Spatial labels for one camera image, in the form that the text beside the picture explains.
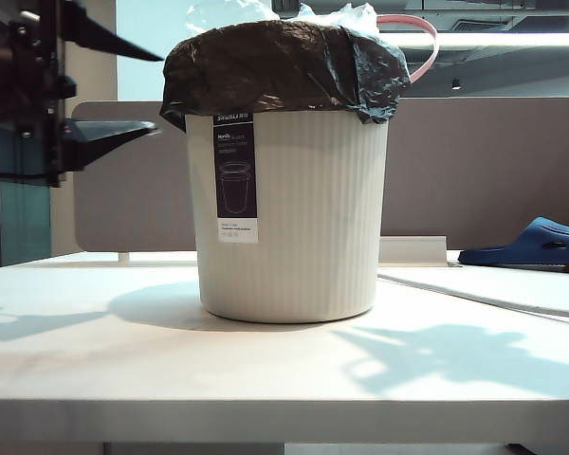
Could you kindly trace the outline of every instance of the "ceiling light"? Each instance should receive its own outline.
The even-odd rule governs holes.
[[[379,37],[398,47],[431,47],[427,33],[380,33]],[[438,33],[441,49],[482,46],[569,47],[569,33]]]

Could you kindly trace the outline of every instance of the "blue slipper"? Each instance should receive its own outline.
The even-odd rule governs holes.
[[[569,265],[569,227],[538,217],[508,246],[467,249],[461,264],[560,264]]]

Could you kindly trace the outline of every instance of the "white table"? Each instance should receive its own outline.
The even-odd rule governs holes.
[[[5,267],[0,440],[569,444],[569,323],[389,282],[357,318],[226,320],[193,253]]]

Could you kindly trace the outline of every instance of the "trash can illustration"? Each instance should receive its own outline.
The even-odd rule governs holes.
[[[242,213],[247,209],[250,165],[240,161],[229,161],[219,167],[219,185],[229,213]]]

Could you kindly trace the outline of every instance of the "ribbed trash can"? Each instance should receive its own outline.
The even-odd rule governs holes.
[[[186,116],[200,298],[211,313],[319,322],[367,311],[376,268],[388,124],[349,112],[254,115],[258,243],[219,242],[220,185],[244,200],[248,168],[215,170],[212,117]]]

